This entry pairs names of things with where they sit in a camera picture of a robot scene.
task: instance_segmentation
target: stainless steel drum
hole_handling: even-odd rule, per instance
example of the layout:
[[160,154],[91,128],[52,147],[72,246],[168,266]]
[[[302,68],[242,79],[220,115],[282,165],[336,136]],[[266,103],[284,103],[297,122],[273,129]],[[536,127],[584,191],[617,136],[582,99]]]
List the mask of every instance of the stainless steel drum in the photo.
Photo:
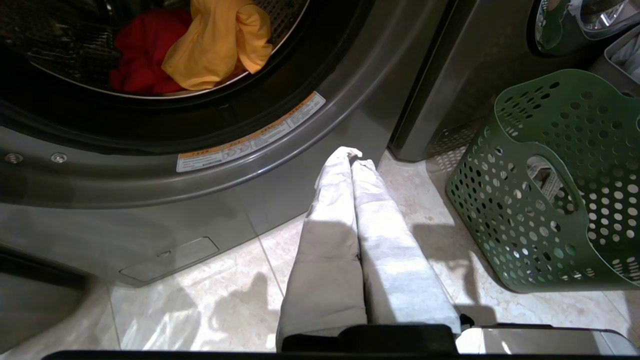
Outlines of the stainless steel drum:
[[[255,0],[271,19],[274,52],[287,39],[307,8],[308,0]],[[188,10],[188,0],[2,0],[0,42],[23,54],[34,66],[93,90],[125,97],[167,99],[209,92],[132,94],[109,86],[109,71],[121,54],[113,45],[118,30],[153,6]]]

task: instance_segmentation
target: screw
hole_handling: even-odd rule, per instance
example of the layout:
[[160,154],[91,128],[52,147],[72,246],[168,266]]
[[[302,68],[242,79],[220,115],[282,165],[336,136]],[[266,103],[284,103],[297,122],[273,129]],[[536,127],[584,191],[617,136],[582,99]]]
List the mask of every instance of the screw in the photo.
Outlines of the screw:
[[8,163],[12,163],[12,164],[17,164],[17,163],[19,163],[20,161],[22,161],[23,159],[24,159],[24,158],[22,157],[22,155],[20,155],[20,154],[14,154],[14,153],[7,154],[7,155],[4,157],[4,160],[5,160],[6,162],[8,162]]
[[66,160],[67,160],[67,155],[64,155],[62,152],[56,152],[55,154],[51,155],[51,161],[57,164],[62,164]]

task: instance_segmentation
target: basket handle hole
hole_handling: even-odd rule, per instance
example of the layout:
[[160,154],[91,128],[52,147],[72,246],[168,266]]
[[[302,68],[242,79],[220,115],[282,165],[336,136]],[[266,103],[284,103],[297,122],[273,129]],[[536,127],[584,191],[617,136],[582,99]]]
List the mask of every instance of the basket handle hole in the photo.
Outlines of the basket handle hole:
[[527,173],[557,212],[564,215],[575,212],[575,199],[567,193],[567,186],[547,160],[540,156],[531,156],[527,160]]

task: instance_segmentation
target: green laundry basket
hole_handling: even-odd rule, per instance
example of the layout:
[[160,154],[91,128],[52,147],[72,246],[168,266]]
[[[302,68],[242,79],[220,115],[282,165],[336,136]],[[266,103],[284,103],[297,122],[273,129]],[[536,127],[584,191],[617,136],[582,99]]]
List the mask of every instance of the green laundry basket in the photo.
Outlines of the green laundry basket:
[[639,115],[581,70],[500,94],[447,195],[504,285],[640,289]]

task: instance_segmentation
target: yellow clothing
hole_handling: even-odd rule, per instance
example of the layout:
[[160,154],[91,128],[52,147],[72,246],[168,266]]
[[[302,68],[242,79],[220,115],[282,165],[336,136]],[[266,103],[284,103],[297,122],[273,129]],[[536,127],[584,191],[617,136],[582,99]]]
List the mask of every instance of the yellow clothing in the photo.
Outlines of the yellow clothing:
[[187,32],[169,49],[162,69],[183,88],[216,86],[240,62],[256,73],[273,46],[269,15],[251,0],[191,0]]

